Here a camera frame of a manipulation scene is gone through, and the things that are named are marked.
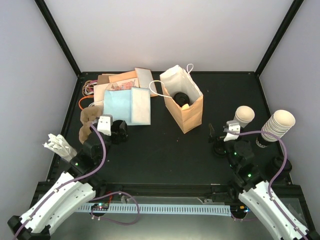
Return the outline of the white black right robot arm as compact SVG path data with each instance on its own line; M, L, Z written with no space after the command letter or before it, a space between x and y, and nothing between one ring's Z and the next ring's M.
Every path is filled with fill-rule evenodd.
M217 136L211 124L208 127L213 152L226 157L233 172L228 198L245 204L275 240L318 240L319 233L301 223L278 198L272 183L263 179L250 141L242 139L240 124L228 121L223 136Z

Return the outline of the single white paper cup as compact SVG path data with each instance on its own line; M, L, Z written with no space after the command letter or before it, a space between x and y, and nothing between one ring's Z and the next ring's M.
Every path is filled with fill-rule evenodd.
M187 109L189 109L189 108L190 108L189 104L184 104L184 105L181 107L181 110L184 111L184 110L187 110Z

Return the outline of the brown paper takeout bag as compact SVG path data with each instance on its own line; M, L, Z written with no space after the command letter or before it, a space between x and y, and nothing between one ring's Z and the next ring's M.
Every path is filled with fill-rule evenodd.
M165 106L185 134L202 124L204 95L191 77L194 65L189 63L186 69L175 65L160 74L162 94L155 93L163 97ZM182 110L173 99L174 95L182 92L190 99L189 109Z

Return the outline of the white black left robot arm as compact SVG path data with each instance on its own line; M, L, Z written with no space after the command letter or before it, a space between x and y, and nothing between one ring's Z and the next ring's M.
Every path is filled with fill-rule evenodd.
M21 216L8 220L15 240L49 240L82 204L107 195L106 183L97 172L105 164L111 144L128 139L128 126L124 120L116 120L103 129L105 119L102 116L90 125L92 133L81 151L67 162L67 169L42 198Z

